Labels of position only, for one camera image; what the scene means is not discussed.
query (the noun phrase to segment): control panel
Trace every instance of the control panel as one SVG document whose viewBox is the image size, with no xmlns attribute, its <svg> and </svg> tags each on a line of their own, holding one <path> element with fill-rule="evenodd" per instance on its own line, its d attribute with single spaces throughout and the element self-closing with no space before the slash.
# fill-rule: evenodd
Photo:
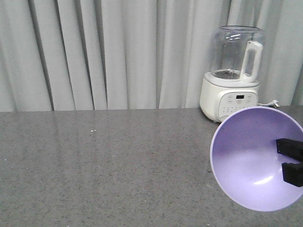
<svg viewBox="0 0 303 227">
<path fill-rule="evenodd" d="M 258 97 L 253 92 L 230 92 L 223 95 L 219 102 L 218 115 L 221 121 L 224 121 L 229 115 L 238 110 L 257 106 Z"/>
</svg>

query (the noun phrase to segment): power cord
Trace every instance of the power cord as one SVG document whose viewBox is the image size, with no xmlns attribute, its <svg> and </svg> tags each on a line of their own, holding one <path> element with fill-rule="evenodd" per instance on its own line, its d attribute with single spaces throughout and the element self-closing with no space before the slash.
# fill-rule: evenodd
<svg viewBox="0 0 303 227">
<path fill-rule="evenodd" d="M 272 102 L 267 103 L 267 104 L 258 103 L 258 105 L 259 106 L 272 106 L 272 107 L 274 107 L 276 109 L 280 108 L 278 100 L 273 100 Z"/>
</svg>

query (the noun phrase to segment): clear plastic jug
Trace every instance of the clear plastic jug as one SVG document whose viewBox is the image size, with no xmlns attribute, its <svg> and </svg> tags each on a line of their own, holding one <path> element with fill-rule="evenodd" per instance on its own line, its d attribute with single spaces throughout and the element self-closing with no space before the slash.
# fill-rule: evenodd
<svg viewBox="0 0 303 227">
<path fill-rule="evenodd" d="M 222 26 L 214 33 L 211 75 L 253 82 L 258 76 L 264 31 L 249 26 Z"/>
</svg>

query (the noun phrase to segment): blender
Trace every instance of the blender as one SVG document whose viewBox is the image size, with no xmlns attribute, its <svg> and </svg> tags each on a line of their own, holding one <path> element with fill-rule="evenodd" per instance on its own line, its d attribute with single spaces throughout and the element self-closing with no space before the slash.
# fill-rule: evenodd
<svg viewBox="0 0 303 227">
<path fill-rule="evenodd" d="M 213 34 L 210 71 L 203 77 L 200 107 L 215 122 L 258 104 L 258 71 L 264 31 L 250 26 L 222 26 Z"/>
</svg>

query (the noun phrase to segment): blender base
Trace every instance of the blender base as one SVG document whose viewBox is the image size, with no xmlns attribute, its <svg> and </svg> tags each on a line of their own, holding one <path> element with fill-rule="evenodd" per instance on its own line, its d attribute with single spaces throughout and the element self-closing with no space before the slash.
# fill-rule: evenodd
<svg viewBox="0 0 303 227">
<path fill-rule="evenodd" d="M 258 89 L 258 83 L 255 87 L 220 87 L 206 80 L 204 76 L 200 107 L 210 120 L 222 122 L 240 109 L 257 106 Z"/>
</svg>

